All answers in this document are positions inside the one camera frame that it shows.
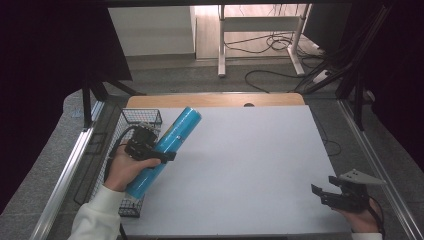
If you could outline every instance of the white sleeve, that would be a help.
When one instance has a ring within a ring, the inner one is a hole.
[[[383,240],[381,233],[352,233],[353,240]]]
[[[119,206],[124,196],[123,192],[115,192],[101,185],[96,196],[78,210],[69,240],[116,240],[121,221]]]

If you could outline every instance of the hand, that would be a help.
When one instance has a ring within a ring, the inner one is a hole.
[[[123,192],[127,184],[132,182],[141,170],[147,167],[155,167],[159,164],[160,160],[157,158],[135,161],[125,152],[125,145],[119,146],[104,186],[113,191]]]
[[[381,218],[381,209],[376,202],[370,198],[370,206]],[[341,213],[352,227],[355,233],[378,233],[377,222],[368,210],[361,213],[350,213],[340,209],[333,209]]]

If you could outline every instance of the blue cylinder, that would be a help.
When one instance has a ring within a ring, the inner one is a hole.
[[[201,119],[202,116],[199,112],[193,108],[186,107],[156,144],[154,150],[161,153],[177,152]],[[141,199],[165,166],[166,164],[162,163],[154,169],[143,169],[141,173],[128,184],[125,190],[127,195],[131,198]]]

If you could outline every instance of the white table surface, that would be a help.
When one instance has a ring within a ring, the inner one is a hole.
[[[128,235],[272,236],[348,232],[311,184],[340,192],[308,106],[196,108],[202,121],[147,191]],[[182,108],[161,108],[162,133]]]

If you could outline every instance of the wire mesh basket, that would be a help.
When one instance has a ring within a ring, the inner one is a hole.
[[[93,192],[91,194],[91,199],[96,195],[99,187],[104,182],[104,174],[106,169],[106,164],[110,151],[113,148],[113,145],[118,140],[118,138],[123,134],[123,132],[131,126],[136,126],[140,124],[149,124],[154,127],[156,136],[159,136],[159,130],[162,126],[162,117],[158,109],[122,109],[121,115],[119,117],[118,123],[116,124],[115,132],[112,137],[111,144],[108,148],[105,159],[103,160],[102,168],[100,170],[99,176],[97,178],[96,184],[94,186]],[[130,139],[133,135],[133,131],[129,131],[123,139]],[[121,206],[119,207],[119,215],[121,217],[140,217],[141,205],[143,203],[143,198],[140,200],[129,200],[124,198],[122,200]]]

